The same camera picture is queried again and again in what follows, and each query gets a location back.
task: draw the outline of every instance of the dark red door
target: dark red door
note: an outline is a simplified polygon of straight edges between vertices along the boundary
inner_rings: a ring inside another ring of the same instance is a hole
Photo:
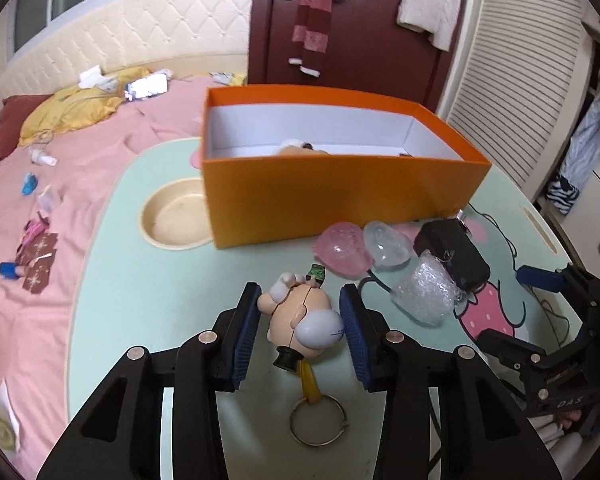
[[[334,3],[322,73],[315,78],[288,63],[298,0],[254,0],[249,81],[362,90],[435,110],[451,54],[434,48],[427,34],[397,25],[399,4],[400,0]]]

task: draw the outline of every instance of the smartphone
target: smartphone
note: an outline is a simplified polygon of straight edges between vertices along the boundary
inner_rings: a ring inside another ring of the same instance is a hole
[[[147,99],[148,97],[164,94],[167,90],[167,76],[164,74],[151,74],[128,83],[125,86],[125,99],[127,101]]]

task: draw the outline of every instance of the cream headboard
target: cream headboard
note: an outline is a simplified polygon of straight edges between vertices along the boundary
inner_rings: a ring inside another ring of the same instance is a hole
[[[55,92],[99,64],[176,76],[247,70],[251,0],[119,0],[60,29],[0,76],[0,98]]]

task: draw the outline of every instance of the window frame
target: window frame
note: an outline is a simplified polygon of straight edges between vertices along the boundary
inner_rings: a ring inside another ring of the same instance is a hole
[[[71,7],[60,14],[55,19],[51,19],[52,4],[53,0],[46,0],[46,26],[27,43],[25,43],[20,49],[15,49],[15,26],[16,26],[16,4],[18,0],[9,0],[6,6],[7,10],[7,65],[12,61],[17,60],[19,57],[24,56],[27,52],[34,49],[37,45],[42,43],[46,38],[63,28],[65,25],[72,21],[81,18],[96,10],[99,7],[103,7],[107,4],[115,2],[116,0],[83,0],[79,4]]]

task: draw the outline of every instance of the pink blanket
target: pink blanket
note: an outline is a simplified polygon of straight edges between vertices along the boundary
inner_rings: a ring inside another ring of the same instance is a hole
[[[36,477],[67,425],[65,361],[72,306],[82,264],[103,206],[116,180],[140,152],[163,142],[195,136],[202,120],[209,78],[173,81],[169,92],[122,105],[107,121],[57,136],[47,151],[58,166],[35,166],[27,148],[0,162],[0,262],[13,261],[20,234],[36,213],[35,193],[22,196],[27,171],[51,185],[62,204],[52,214],[58,254],[49,286],[39,296],[22,282],[0,277],[0,383],[6,381],[20,422],[21,450],[15,465]]]

